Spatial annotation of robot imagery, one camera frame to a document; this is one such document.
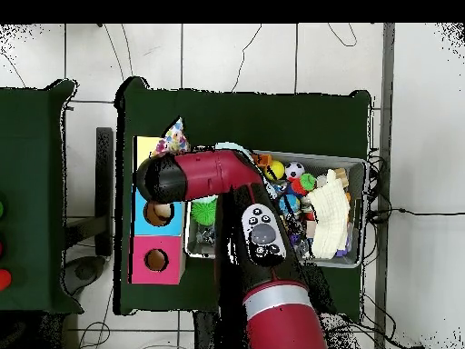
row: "soccer ball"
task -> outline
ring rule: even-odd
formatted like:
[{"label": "soccer ball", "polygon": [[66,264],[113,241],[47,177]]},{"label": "soccer ball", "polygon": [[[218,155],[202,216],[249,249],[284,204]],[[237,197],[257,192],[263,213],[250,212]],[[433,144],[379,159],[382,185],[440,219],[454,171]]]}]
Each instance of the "soccer ball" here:
[{"label": "soccer ball", "polygon": [[288,181],[300,178],[303,173],[305,173],[305,169],[299,162],[290,162],[284,169],[284,176]]}]

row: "circular hole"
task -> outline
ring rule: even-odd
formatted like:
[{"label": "circular hole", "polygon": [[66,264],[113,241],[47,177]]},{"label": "circular hole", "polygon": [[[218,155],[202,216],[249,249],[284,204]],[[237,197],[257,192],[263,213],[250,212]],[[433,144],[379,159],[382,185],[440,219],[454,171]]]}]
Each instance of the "circular hole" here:
[{"label": "circular hole", "polygon": [[153,249],[145,255],[145,266],[155,272],[162,272],[168,266],[168,255],[162,249]]},{"label": "circular hole", "polygon": [[147,202],[143,208],[143,218],[152,226],[167,226],[174,217],[174,204]]}]

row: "shape sorter box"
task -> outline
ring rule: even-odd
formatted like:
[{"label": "shape sorter box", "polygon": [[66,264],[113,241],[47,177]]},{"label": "shape sorter box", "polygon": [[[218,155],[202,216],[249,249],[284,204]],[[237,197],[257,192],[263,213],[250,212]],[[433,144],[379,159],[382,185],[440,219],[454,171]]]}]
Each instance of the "shape sorter box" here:
[{"label": "shape sorter box", "polygon": [[[160,138],[136,136],[134,138],[135,165],[147,159]],[[171,205],[173,216],[168,224],[154,226],[143,215],[146,201],[137,189],[133,189],[135,217],[134,232],[131,233],[132,252],[130,252],[129,282],[131,284],[179,284],[185,268],[183,251],[183,227],[185,203],[175,202]],[[158,262],[154,268],[153,256]]]}]

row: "yellow ball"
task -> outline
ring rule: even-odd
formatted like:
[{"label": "yellow ball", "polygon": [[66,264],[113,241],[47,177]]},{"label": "yellow ball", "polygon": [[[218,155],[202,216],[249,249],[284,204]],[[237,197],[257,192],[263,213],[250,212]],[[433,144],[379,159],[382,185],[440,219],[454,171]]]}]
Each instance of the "yellow ball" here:
[{"label": "yellow ball", "polygon": [[280,161],[272,161],[272,164],[265,168],[265,176],[270,181],[275,181],[277,179],[281,179],[284,175],[284,165]]}]

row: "blue block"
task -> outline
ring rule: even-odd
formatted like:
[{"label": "blue block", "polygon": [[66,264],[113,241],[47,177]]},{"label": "blue block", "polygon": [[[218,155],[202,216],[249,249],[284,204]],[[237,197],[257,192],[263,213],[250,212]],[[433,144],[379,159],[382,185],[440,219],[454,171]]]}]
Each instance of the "blue block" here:
[{"label": "blue block", "polygon": [[153,226],[143,218],[145,201],[138,190],[135,191],[134,235],[181,235],[183,229],[183,207],[181,202],[174,204],[174,218],[166,226]]}]

